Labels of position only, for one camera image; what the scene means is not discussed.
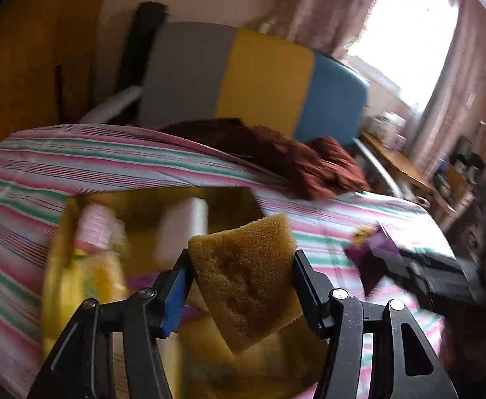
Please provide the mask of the purple snack packet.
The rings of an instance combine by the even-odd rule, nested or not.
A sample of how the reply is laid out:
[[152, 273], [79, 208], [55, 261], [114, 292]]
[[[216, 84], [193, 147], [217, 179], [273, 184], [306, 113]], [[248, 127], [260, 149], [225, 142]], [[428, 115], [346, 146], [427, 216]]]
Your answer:
[[345, 254], [355, 265], [367, 297], [386, 275], [385, 262], [397, 260], [399, 252], [381, 224], [359, 228], [350, 241]]

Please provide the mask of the yellow wedge sponge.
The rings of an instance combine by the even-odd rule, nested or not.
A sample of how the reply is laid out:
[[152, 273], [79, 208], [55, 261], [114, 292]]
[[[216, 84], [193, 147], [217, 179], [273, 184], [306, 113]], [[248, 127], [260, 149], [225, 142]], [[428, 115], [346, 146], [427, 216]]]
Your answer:
[[233, 353], [302, 315], [292, 285], [297, 242], [285, 214], [194, 236], [187, 249], [205, 305]]

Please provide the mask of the yellow rice cracker bag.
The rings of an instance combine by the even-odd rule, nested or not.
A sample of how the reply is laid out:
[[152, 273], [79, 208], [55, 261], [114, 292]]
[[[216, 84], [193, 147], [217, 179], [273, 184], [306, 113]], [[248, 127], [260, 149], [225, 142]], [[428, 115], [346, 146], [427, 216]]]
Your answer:
[[128, 295], [119, 256], [111, 250], [89, 254], [76, 249], [70, 267], [64, 271], [63, 285], [71, 304], [79, 304], [87, 298], [107, 304]]

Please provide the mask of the brown cardboard storage box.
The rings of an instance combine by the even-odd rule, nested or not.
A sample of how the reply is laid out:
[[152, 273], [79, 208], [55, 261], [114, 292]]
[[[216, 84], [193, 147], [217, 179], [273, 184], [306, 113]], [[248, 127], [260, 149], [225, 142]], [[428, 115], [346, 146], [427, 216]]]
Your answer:
[[42, 294], [32, 398], [292, 398], [327, 354], [292, 284], [296, 242], [247, 188], [71, 197]]

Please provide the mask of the wooden side table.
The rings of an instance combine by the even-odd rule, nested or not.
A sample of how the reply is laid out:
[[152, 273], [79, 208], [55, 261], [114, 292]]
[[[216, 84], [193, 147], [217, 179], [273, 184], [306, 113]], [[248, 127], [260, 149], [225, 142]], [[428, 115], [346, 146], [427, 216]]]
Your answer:
[[436, 213], [443, 212], [448, 217], [456, 216], [457, 211], [444, 200], [436, 188], [428, 181], [428, 178], [416, 169], [406, 156], [400, 152], [387, 149], [377, 138], [366, 131], [361, 132], [360, 139], [381, 160], [381, 163], [395, 182], [398, 182], [399, 179], [408, 181], [414, 188], [414, 192], [432, 196], [435, 201]]

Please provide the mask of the white product box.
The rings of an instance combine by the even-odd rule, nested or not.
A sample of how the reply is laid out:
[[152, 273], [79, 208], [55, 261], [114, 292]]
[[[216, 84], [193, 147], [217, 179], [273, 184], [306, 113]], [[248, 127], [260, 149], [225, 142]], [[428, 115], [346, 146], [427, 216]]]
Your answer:
[[367, 126], [367, 132], [380, 141], [384, 147], [391, 150], [405, 123], [406, 120], [400, 115], [385, 112], [372, 117]]

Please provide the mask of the rust red blanket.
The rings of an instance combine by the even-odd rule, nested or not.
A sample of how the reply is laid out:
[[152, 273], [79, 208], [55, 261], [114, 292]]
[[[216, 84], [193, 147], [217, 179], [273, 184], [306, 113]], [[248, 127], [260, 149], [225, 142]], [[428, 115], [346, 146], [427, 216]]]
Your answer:
[[245, 126], [237, 118], [174, 123], [160, 131], [229, 153], [285, 178], [291, 191], [304, 200], [370, 189], [356, 160], [332, 137], [303, 143], [263, 125]]

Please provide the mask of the striped bed sheet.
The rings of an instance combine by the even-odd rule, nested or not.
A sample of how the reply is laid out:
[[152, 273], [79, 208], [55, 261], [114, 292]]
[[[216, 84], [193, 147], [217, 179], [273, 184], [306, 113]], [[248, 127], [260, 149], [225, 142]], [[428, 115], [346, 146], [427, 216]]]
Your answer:
[[306, 202], [282, 178], [197, 143], [147, 129], [66, 124], [0, 142], [0, 386], [27, 395], [41, 365], [40, 310], [48, 250], [68, 197], [132, 188], [250, 188], [263, 213], [282, 212], [315, 269], [362, 296], [345, 256], [351, 235], [379, 223], [396, 241], [450, 255], [416, 204], [370, 193]]

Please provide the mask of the pink curtain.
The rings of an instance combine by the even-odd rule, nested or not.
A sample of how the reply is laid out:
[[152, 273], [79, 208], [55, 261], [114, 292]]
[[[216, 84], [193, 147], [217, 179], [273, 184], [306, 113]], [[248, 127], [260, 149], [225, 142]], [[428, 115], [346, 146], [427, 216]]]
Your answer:
[[[309, 47], [338, 60], [367, 30], [376, 0], [278, 0], [249, 28]], [[478, 43], [481, 0], [457, 0], [457, 25], [448, 55], [411, 142], [413, 162], [425, 174], [457, 140], [465, 123], [465, 102], [473, 91], [473, 51]]]

